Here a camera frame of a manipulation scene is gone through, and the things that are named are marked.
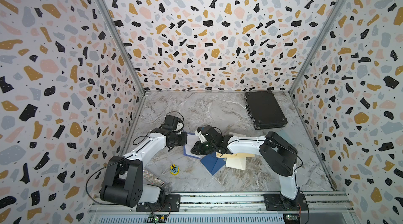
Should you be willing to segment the yellow envelope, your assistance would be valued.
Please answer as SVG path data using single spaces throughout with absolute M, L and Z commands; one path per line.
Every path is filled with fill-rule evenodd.
M 217 158 L 247 158 L 247 157 L 254 157 L 254 154 L 247 154 L 247 153 L 237 153 L 237 154 L 222 154 L 216 152 Z

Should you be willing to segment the white letter paper blue border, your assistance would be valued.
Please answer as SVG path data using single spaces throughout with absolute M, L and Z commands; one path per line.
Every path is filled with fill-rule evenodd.
M 184 155 L 200 160 L 202 156 L 191 153 L 191 149 L 194 147 L 197 141 L 199 141 L 199 138 L 194 133 L 187 134 L 187 143 L 184 145 Z

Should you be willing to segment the light teal envelope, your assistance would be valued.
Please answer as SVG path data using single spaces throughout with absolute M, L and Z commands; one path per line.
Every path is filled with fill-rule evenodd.
M 292 138 L 292 135 L 290 135 L 286 130 L 281 130 L 278 131 L 277 134 L 282 137 L 285 141 L 287 141 L 291 145 L 295 145 L 295 141 Z

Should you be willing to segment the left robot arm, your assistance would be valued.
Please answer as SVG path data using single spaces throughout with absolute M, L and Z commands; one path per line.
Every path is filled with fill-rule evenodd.
M 165 147 L 172 149 L 187 143 L 183 119 L 166 115 L 160 127 L 153 129 L 123 156 L 109 161 L 100 191 L 100 199 L 110 204 L 135 207 L 140 204 L 164 205 L 162 186 L 144 183 L 143 167 Z

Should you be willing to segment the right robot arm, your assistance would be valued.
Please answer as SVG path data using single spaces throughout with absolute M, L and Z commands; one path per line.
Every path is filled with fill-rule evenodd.
M 192 154 L 245 153 L 263 157 L 269 167 L 279 176 L 280 203 L 287 209 L 298 204 L 300 189 L 295 175 L 298 151 L 276 132 L 248 138 L 232 134 L 221 135 L 214 127 L 207 125 L 199 127 L 195 134 L 199 141 L 191 149 Z

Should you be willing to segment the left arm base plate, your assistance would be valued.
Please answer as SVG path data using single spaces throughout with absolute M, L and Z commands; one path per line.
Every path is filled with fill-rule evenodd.
M 179 212 L 181 203 L 180 194 L 169 194 L 161 196 L 156 203 L 138 203 L 137 212 Z

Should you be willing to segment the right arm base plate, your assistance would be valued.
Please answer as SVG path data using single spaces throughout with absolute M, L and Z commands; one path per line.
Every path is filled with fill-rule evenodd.
M 308 210 L 307 200 L 300 192 L 294 200 L 288 199 L 278 194 L 264 194 L 263 203 L 266 211 L 299 211 Z

